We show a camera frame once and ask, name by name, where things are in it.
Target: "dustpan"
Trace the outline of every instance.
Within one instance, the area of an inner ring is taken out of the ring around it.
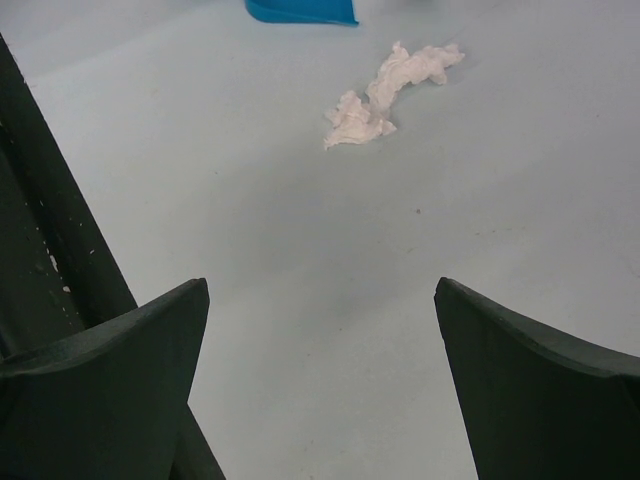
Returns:
[[[358,25],[352,0],[245,0],[245,5],[261,22]]]

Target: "white tissue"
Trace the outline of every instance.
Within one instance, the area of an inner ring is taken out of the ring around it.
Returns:
[[[463,58],[464,53],[458,51],[457,45],[425,47],[410,56],[396,42],[393,53],[366,89],[369,103],[363,103],[350,90],[340,98],[337,107],[327,113],[333,130],[325,138],[324,148],[340,143],[364,144],[394,132],[396,127],[389,121],[389,112],[402,87],[408,83],[417,85],[427,79],[444,85],[447,83],[445,68],[460,63]]]

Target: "gray surface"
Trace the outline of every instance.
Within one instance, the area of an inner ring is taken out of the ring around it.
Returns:
[[[442,275],[640,354],[637,2],[360,0],[359,29],[56,3],[0,30],[138,300],[210,281],[191,405],[229,480],[474,478]],[[451,39],[396,134],[322,150],[393,41]]]

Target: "blue dustpan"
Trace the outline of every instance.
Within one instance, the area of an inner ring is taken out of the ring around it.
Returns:
[[[352,0],[245,0],[245,5],[261,22],[358,25]]]

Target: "white table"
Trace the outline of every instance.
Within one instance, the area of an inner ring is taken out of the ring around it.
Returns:
[[[138,301],[209,281],[190,403],[229,480],[475,478],[440,276],[640,354],[640,3],[356,11],[348,29],[260,24],[241,0],[0,7]],[[401,94],[396,134],[323,151],[323,112],[395,40],[468,57]]]

